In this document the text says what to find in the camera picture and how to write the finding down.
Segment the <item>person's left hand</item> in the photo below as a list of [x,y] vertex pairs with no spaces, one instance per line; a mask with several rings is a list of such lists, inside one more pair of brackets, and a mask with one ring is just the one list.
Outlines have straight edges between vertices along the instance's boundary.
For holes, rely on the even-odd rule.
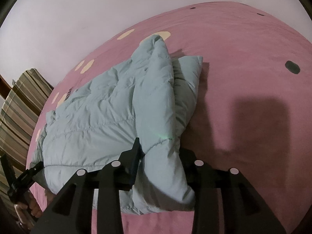
[[19,220],[23,223],[26,223],[27,221],[27,217],[24,211],[26,211],[28,208],[31,210],[32,216],[36,218],[40,218],[42,216],[42,210],[30,191],[27,191],[27,199],[28,199],[27,204],[18,202],[17,204],[14,205],[17,216],[19,217]]

